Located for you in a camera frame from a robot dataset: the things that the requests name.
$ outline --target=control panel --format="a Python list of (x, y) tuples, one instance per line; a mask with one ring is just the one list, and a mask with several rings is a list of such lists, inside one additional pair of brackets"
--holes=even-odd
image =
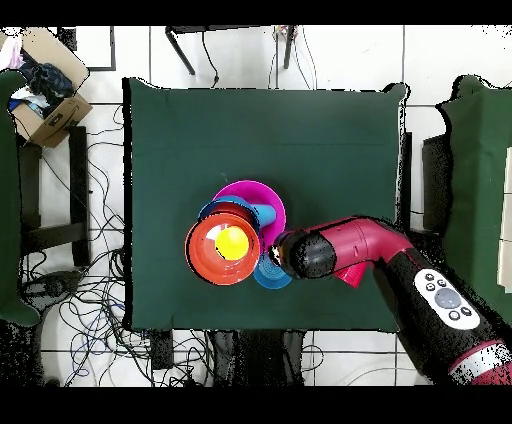
[(439, 271), (422, 269), (414, 286), (449, 327), (472, 330), (480, 324), (480, 316)]

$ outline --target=floor tile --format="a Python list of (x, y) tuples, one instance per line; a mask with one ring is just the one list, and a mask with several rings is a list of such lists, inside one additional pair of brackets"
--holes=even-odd
[(411, 211), (424, 212), (423, 141), (446, 132), (441, 113), (433, 107), (407, 107), (405, 127), (412, 132)]
[(76, 44), (74, 53), (88, 68), (109, 68), (112, 65), (110, 26), (77, 26)]
[[(318, 88), (382, 90), (402, 81), (402, 25), (307, 25), (305, 31)], [(309, 56), (302, 29), (297, 47)]]
[[(112, 212), (108, 208), (105, 208), (105, 214), (103, 213), (105, 194), (107, 196), (106, 204), (110, 209), (114, 213), (120, 214), (121, 217), (124, 216), (124, 148), (122, 147), (124, 131), (122, 123), (122, 108), (115, 105), (96, 105), (82, 121), (88, 133), (87, 153), (90, 161), (88, 171), (92, 174), (92, 177), (89, 178), (89, 207), (93, 215), (90, 220), (91, 228), (103, 226), (112, 216)], [(116, 227), (120, 227), (117, 218), (114, 218), (112, 223)]]
[[(205, 44), (219, 73), (216, 87), (267, 88), (275, 54), (272, 26), (207, 32)], [(306, 40), (316, 66), (318, 88), (382, 90), (401, 81), (402, 26), (314, 26), (305, 27)], [(160, 87), (210, 87), (215, 72), (201, 42), (201, 34), (177, 37), (196, 71), (190, 76), (165, 36), (164, 27), (151, 28), (151, 82)], [(285, 39), (279, 38), (280, 89), (312, 86), (314, 67), (302, 29), (297, 52), (292, 49), (290, 66), (284, 69)], [(275, 88), (275, 62), (270, 87)]]
[(512, 34), (505, 35), (506, 31), (506, 26), (406, 25), (408, 103), (448, 100), (460, 75), (476, 74), (495, 86), (506, 85), (512, 80)]
[(395, 335), (378, 331), (317, 331), (315, 344), (330, 352), (394, 352)]
[[(83, 355), (77, 355), (75, 359), (77, 362), (81, 362)], [(84, 364), (84, 369), (80, 371), (81, 376), (76, 376), (73, 379), (71, 387), (98, 387), (101, 375), (113, 360), (114, 356), (107, 353), (90, 355)], [(43, 352), (42, 361), (45, 376), (59, 378), (61, 386), (66, 383), (73, 372), (73, 363), (69, 352)], [(146, 372), (147, 361), (138, 359), (137, 363), (142, 371)], [(149, 387), (151, 385), (149, 380), (138, 370), (135, 360), (130, 357), (115, 358), (110, 368), (110, 374), (112, 379), (108, 372), (105, 372), (101, 378), (101, 387)]]
[(68, 139), (69, 136), (55, 148), (43, 148), (44, 159), (39, 161), (39, 210), (43, 227), (71, 222)]
[(507, 149), (507, 165), (505, 169), (505, 193), (512, 193), (512, 147)]
[(91, 72), (78, 92), (89, 103), (121, 103), (122, 77), (140, 77), (149, 81), (149, 27), (114, 28), (116, 70)]
[[(188, 352), (189, 349), (193, 348), (192, 352), (196, 349), (199, 352), (204, 352), (205, 338), (202, 331), (194, 330), (173, 330), (172, 337), (174, 340), (175, 351)], [(212, 350), (212, 345), (209, 343), (208, 347)]]
[(500, 241), (498, 283), (507, 288), (507, 293), (512, 290), (512, 242)]
[[(98, 235), (98, 231), (91, 231), (91, 239), (95, 238)], [(123, 237), (115, 232), (104, 232), (106, 244), (109, 249), (119, 248), (123, 245)], [(60, 255), (51, 255), (50, 251), (60, 248)], [(91, 258), (94, 260), (98, 255), (102, 252), (106, 251), (105, 240), (103, 237), (98, 238), (90, 243), (91, 248)], [(41, 272), (53, 272), (53, 271), (62, 271), (62, 270), (71, 270), (74, 269), (73, 259), (71, 255), (71, 244), (57, 246), (52, 249), (47, 249), (45, 252), (48, 253), (48, 260), (44, 262), (41, 267)], [(40, 258), (41, 255), (31, 255), (37, 258)], [(103, 276), (109, 275), (109, 267), (108, 267), (108, 256), (105, 256), (101, 260), (97, 261), (91, 268), (90, 271), (86, 274), (87, 277), (83, 278), (83, 281), (80, 283), (79, 290), (91, 289), (91, 283), (100, 282)], [(105, 284), (98, 285), (97, 288), (99, 290), (103, 289)], [(116, 285), (111, 294), (116, 298), (124, 301), (124, 288)], [(97, 296), (90, 296), (90, 299), (97, 300)], [(78, 330), (84, 330), (83, 324), (80, 322), (79, 318), (76, 316), (76, 313), (85, 314), (91, 312), (93, 310), (97, 310), (99, 308), (98, 305), (87, 305), (78, 300), (73, 300), (73, 304), (75, 306), (70, 306), (68, 303), (65, 303), (60, 307), (59, 305), (53, 306), (48, 312), (45, 323), (43, 325), (43, 333), (41, 336), (41, 349), (43, 350), (69, 350), (70, 343), (73, 338), (77, 334)], [(116, 314), (122, 318), (124, 313), (117, 308)], [(93, 319), (97, 316), (97, 313), (90, 313), (83, 317), (83, 322), (89, 324), (93, 321)]]
[(411, 228), (413, 230), (417, 231), (423, 231), (425, 230), (425, 227), (423, 226), (423, 213), (412, 213), (411, 212)]
[(405, 352), (405, 349), (402, 343), (400, 342), (400, 339), (397, 339), (397, 352)]
[(512, 241), (512, 193), (505, 194), (501, 217), (501, 238)]
[(421, 376), (416, 371), (407, 355), (398, 355), (396, 373), (397, 386), (426, 386), (431, 384), (426, 377)]
[[(306, 386), (393, 386), (394, 354), (325, 353), (323, 362), (313, 371), (303, 373)], [(304, 363), (309, 358), (304, 355)]]

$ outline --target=yellow ball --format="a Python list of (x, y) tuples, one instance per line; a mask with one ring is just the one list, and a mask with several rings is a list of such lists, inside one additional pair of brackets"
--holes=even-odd
[(249, 251), (249, 239), (241, 228), (228, 227), (215, 239), (215, 248), (224, 259), (237, 261)]

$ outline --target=white tiled floor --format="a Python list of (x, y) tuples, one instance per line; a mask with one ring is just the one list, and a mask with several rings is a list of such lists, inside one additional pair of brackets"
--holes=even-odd
[[(505, 27), (481, 26), (306, 26), (309, 48), (313, 55), (318, 88), (347, 90), (382, 90), (390, 83), (405, 81), (411, 88), (407, 101), (406, 129), (413, 133), (412, 170), (412, 210), (413, 227), (422, 228), (423, 190), (421, 146), (425, 138), (445, 131), (442, 117), (433, 107), (447, 100), (455, 78), (464, 73), (476, 73), (494, 85), (503, 86), (512, 80), (512, 35), (504, 35)], [(192, 66), (196, 76), (190, 76), (168, 42), (164, 27), (115, 27), (116, 70), (114, 72), (91, 72), (89, 79), (79, 92), (93, 104), (94, 109), (84, 119), (83, 125), (89, 133), (105, 129), (119, 128), (112, 117), (122, 102), (121, 78), (137, 76), (156, 86), (169, 88), (209, 87), (214, 72), (208, 63), (201, 43), (200, 34), (178, 36), (178, 42)], [(77, 30), (79, 52), (89, 66), (103, 66), (108, 54), (102, 50), (102, 64), (92, 63), (94, 40), (85, 40), (87, 30)], [(208, 32), (206, 45), (213, 63), (218, 69), (218, 88), (244, 87), (266, 89), (269, 84), (269, 71), (275, 53), (272, 27), (248, 28)], [(285, 43), (279, 43), (279, 89), (307, 89), (297, 67), (297, 57), (292, 50), (290, 68), (283, 69)], [(314, 70), (309, 58), (303, 32), (297, 39), (297, 53), (304, 76), (311, 86)], [(275, 88), (275, 65), (272, 69), (270, 87)], [(122, 122), (121, 110), (117, 110), (115, 120)], [(90, 135), (88, 144), (95, 142), (123, 143), (123, 131), (105, 132)], [(60, 178), (69, 184), (68, 144), (63, 142), (56, 149), (45, 149), (44, 156)], [(107, 203), (124, 216), (123, 202), (123, 162), (122, 149), (117, 146), (98, 145), (89, 150), (90, 160), (110, 179)], [(100, 172), (90, 167), (103, 187), (106, 180)], [(69, 222), (67, 205), (69, 194), (56, 180), (46, 164), (41, 167), (42, 196), (41, 210), (44, 225)], [(105, 222), (98, 184), (91, 179), (90, 195), (92, 228)], [(91, 232), (91, 238), (97, 231)], [(116, 232), (106, 232), (109, 248), (120, 247), (123, 237)], [(48, 249), (48, 261), (41, 267), (43, 272), (72, 269), (70, 246)], [(105, 240), (99, 238), (92, 243), (93, 256), (106, 250)], [(35, 263), (40, 255), (31, 255)], [(100, 261), (90, 275), (105, 275), (106, 260)], [(78, 304), (81, 311), (87, 307)], [(80, 322), (70, 311), (69, 305), (62, 308), (64, 318), (73, 326)], [(76, 331), (59, 317), (58, 307), (49, 313), (43, 332), (43, 361), (48, 375), (65, 381), (72, 371), (69, 353), (70, 343)], [(179, 343), (189, 338), (188, 331), (175, 332)], [(73, 344), (76, 349), (79, 338)], [(313, 333), (306, 335), (304, 345), (313, 341)], [(317, 331), (314, 343), (325, 351), (322, 355), (315, 349), (303, 354), (303, 369), (318, 366), (313, 371), (305, 371), (306, 384), (312, 385), (413, 385), (425, 384), (412, 366), (395, 335), (377, 332), (332, 332)], [(186, 351), (198, 342), (187, 342), (176, 353), (177, 360), (186, 359)], [(95, 371), (88, 376), (76, 378), (73, 386), (97, 385), (99, 376), (111, 362), (108, 353), (91, 356), (86, 368)], [(195, 366), (193, 374), (197, 379), (204, 378), (204, 367)], [(181, 377), (179, 371), (173, 375)], [(121, 358), (111, 368), (111, 377), (106, 374), (102, 386), (149, 385), (138, 372), (134, 360)], [(155, 373), (156, 380), (163, 378), (163, 372)]]

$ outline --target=cardboard box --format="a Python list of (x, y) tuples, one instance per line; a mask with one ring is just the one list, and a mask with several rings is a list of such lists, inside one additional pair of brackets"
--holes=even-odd
[[(0, 32), (0, 48), (7, 35)], [(76, 90), (89, 76), (89, 70), (74, 53), (62, 44), (46, 28), (27, 28), (22, 34), (23, 50), (38, 63), (51, 63), (70, 79)], [(13, 111), (16, 127), (25, 140), (45, 147), (57, 146), (92, 109), (79, 94), (66, 98), (46, 118), (40, 118), (26, 104), (20, 104)]]

